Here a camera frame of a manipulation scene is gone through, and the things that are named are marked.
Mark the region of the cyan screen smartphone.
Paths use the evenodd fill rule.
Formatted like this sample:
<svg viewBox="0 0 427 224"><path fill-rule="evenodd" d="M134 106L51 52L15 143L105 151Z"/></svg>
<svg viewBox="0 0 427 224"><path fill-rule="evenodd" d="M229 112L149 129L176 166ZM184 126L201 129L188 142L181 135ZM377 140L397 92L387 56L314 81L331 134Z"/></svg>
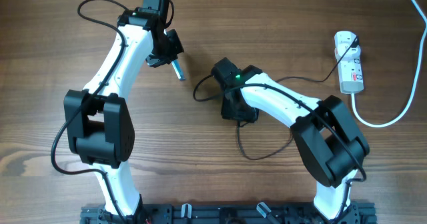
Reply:
<svg viewBox="0 0 427 224"><path fill-rule="evenodd" d="M178 62L178 59L176 59L176 60L172 61L172 62L171 62L171 65L172 65L172 67L173 67L173 69L174 69L174 71L175 71L175 74L177 75L177 78L178 78L180 81L185 81L185 80L186 80L186 78L185 78L185 75L184 75L184 73L183 73L183 70L182 70L182 68L181 68L181 66L180 66L180 64L179 64L179 62Z"/></svg>

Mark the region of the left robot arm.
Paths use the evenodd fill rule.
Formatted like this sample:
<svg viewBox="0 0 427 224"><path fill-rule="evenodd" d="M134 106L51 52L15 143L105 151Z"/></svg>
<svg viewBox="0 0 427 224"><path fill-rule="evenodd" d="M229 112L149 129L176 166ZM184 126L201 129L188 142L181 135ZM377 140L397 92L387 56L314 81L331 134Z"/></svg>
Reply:
<svg viewBox="0 0 427 224"><path fill-rule="evenodd" d="M112 29L114 44L93 79L64 98L69 149L88 164L105 197L102 219L109 223L144 223L141 195L135 188L128 159L135 130L127 98L143 63L150 67L173 64L183 79L177 58L183 52L175 30L171 0L143 0L140 7L125 8Z"/></svg>

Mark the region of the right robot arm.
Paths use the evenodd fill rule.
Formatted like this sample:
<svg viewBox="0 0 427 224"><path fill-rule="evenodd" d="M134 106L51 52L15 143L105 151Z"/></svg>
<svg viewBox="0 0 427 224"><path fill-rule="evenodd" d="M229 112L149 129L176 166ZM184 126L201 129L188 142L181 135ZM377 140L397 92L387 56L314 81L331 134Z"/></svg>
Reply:
<svg viewBox="0 0 427 224"><path fill-rule="evenodd" d="M370 152L344 102L333 95L325 100L301 95L261 69L239 69L228 58L213 66L211 76L222 90L224 119L253 123L264 111L290 129L304 166L317 181L315 208L330 221L342 220L352 183L366 180L356 173L363 171Z"/></svg>

